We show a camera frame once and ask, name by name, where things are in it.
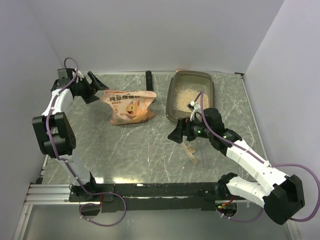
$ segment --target cable tie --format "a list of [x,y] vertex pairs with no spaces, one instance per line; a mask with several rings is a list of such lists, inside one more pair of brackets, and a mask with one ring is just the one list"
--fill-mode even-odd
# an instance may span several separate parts
[[265,161],[265,162],[263,163],[263,166],[269,167],[269,166],[271,166],[271,165],[270,165],[270,162],[269,162],[269,161]]
[[251,150],[252,148],[249,147],[248,149],[246,149],[245,151],[243,151],[243,153],[245,154],[246,152],[248,152],[249,150]]

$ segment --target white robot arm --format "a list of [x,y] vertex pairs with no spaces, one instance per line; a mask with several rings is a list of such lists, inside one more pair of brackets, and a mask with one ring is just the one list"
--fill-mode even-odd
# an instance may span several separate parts
[[196,117],[197,112],[201,113],[197,105],[194,102],[188,105],[193,111],[192,118],[179,119],[168,139],[179,144],[182,143],[183,136],[187,136],[188,141],[197,137],[209,139],[216,150],[239,164],[257,181],[249,182],[234,173],[228,173],[218,181],[223,189],[222,195],[239,196],[256,203],[264,208],[267,215],[277,224],[284,224],[305,206],[300,178],[296,175],[288,176],[272,167],[268,161],[254,152],[241,136],[225,128],[216,108],[207,108],[204,110],[205,119],[220,137],[213,135],[205,123]]
[[[71,68],[58,69],[59,79],[54,82],[51,89],[50,103],[41,116],[33,118],[32,125],[41,152],[48,154],[62,165],[72,179],[72,192],[78,195],[83,192],[78,180],[90,191],[95,187],[95,179],[90,171],[81,163],[75,151],[76,137],[65,113],[68,111],[70,103],[75,96],[81,96],[85,103],[89,104],[99,99],[95,96],[97,91],[107,90],[109,88],[101,83],[90,71],[88,72],[88,76],[92,82],[89,84],[87,79],[78,71],[78,81],[74,81],[62,90],[62,88],[72,80],[75,74],[74,72]],[[52,113],[49,116],[49,127],[58,152],[58,157],[47,135],[46,118],[50,114],[50,110],[52,110]]]

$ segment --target cartoon character print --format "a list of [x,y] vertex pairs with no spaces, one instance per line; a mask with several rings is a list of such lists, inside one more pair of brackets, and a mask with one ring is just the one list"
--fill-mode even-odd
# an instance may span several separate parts
[[148,110],[147,110],[147,104],[144,101],[144,106],[145,109],[140,107],[140,101],[137,102],[133,102],[131,101],[128,106],[126,106],[125,111],[126,113],[121,113],[121,116],[126,116],[127,118],[129,118],[130,120],[134,120],[134,121],[145,121],[146,120],[146,115],[148,117]]

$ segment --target zip tie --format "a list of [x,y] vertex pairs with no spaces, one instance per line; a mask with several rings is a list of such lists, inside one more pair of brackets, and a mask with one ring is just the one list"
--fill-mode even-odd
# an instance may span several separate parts
[[81,71],[78,70],[78,77],[84,79],[84,75],[81,73]]
[[264,167],[271,167],[271,164],[270,164],[270,162],[269,161],[265,161],[264,163],[263,163],[263,166]]
[[252,148],[249,147],[248,149],[246,149],[245,151],[242,151],[241,154],[245,154],[246,152],[248,152],[249,150],[251,150]]

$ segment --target floor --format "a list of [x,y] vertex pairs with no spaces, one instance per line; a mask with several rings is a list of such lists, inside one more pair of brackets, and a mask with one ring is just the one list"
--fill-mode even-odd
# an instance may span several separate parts
[[[261,208],[238,205],[234,218],[251,219]],[[111,224],[122,212],[100,213],[95,221]],[[76,205],[34,206],[24,240],[288,240],[285,225],[277,225],[264,213],[258,220],[245,223],[220,218],[216,211],[145,210],[128,211],[113,227],[100,227],[79,219]]]
[[[252,180],[235,162],[216,151],[206,139],[192,141],[194,165],[178,143],[167,139],[176,123],[166,118],[168,88],[174,72],[154,74],[157,94],[150,109],[156,116],[149,122],[111,125],[109,105],[96,101],[86,105],[76,98],[67,118],[76,136],[76,152],[97,183],[186,183],[217,182],[223,174],[236,173]],[[236,131],[249,146],[264,157],[261,141],[239,74],[211,73],[215,107],[225,127]],[[144,74],[110,74],[97,77],[112,90],[143,91]],[[69,184],[69,176],[53,159],[46,166],[43,184]]]
[[[218,153],[208,141],[193,141],[199,161],[194,165],[177,143],[167,139],[176,124],[165,115],[167,92],[174,72],[153,75],[156,101],[150,106],[156,116],[149,122],[114,126],[111,108],[100,101],[85,105],[81,98],[71,104],[67,117],[77,139],[76,151],[98,183],[183,183],[216,182],[233,172],[252,180],[240,166]],[[264,157],[255,121],[240,75],[211,73],[215,107],[225,126],[239,133]],[[98,78],[110,89],[145,90],[144,74],[110,74]],[[44,184],[70,184],[71,180],[54,159],[49,159]],[[117,226],[104,228],[79,219],[77,205],[34,205],[24,240],[121,239],[121,240],[285,240],[286,224],[277,225],[264,213],[251,223],[220,218],[216,211],[144,210],[128,211]],[[261,208],[238,203],[235,219],[251,219]],[[122,212],[100,213],[95,221],[115,222]]]

